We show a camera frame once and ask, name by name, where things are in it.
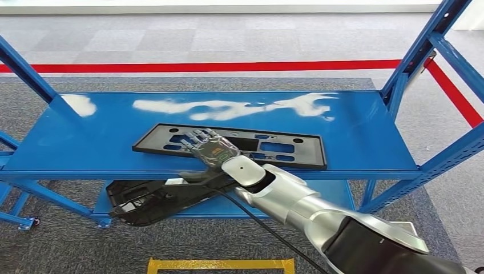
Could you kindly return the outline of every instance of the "blue shelving unit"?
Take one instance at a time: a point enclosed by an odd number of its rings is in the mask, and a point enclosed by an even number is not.
[[[108,227],[110,204],[103,188],[93,209],[39,185],[40,179],[167,179],[201,171],[196,159],[131,151],[155,123],[249,128],[322,136],[328,170],[289,169],[323,198],[354,208],[349,179],[368,180],[360,211],[376,212],[484,149],[481,123],[418,166],[394,123],[405,87],[434,49],[484,99],[484,79],[444,39],[470,0],[445,0],[433,14],[382,90],[321,92],[109,92],[58,94],[0,37],[0,59],[47,104],[24,140],[1,133],[12,151],[0,152],[0,202],[11,187],[23,191],[0,220],[32,226],[18,217],[28,194]],[[377,179],[400,180],[373,198]],[[253,209],[260,217],[264,215]],[[176,217],[242,218],[223,198],[213,198]]]

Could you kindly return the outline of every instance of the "robotic arm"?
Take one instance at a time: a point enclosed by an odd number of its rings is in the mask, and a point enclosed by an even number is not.
[[[429,255],[425,242],[403,228],[325,201],[302,179],[271,164],[260,166],[240,155],[222,136],[207,132],[209,136],[204,134],[195,145],[185,146],[211,168],[221,168],[237,181],[236,194],[247,204],[302,232],[334,273],[473,273]]]

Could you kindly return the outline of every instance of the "yellow floor marking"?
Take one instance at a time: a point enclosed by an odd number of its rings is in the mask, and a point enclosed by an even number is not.
[[[150,258],[148,273],[160,269],[283,269],[284,274],[294,274],[294,259],[287,260],[155,260]]]

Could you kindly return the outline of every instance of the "red floor line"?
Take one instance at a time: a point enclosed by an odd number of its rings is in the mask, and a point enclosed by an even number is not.
[[[483,120],[479,113],[469,101],[467,101],[464,95],[462,95],[459,89],[457,89],[454,83],[452,83],[435,61],[430,61],[427,65],[427,69],[472,128],[482,123]]]
[[[246,62],[246,63],[168,63],[168,64],[72,64],[32,65],[38,73],[98,72],[227,72],[227,71],[298,71],[394,69],[400,60]],[[0,65],[0,72],[10,72]]]

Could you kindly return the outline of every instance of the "upper shelf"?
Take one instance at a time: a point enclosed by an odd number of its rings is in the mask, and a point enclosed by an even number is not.
[[[131,151],[156,123],[320,135],[328,172],[417,170],[377,92],[301,91],[60,94],[3,171],[205,169],[197,159]]]

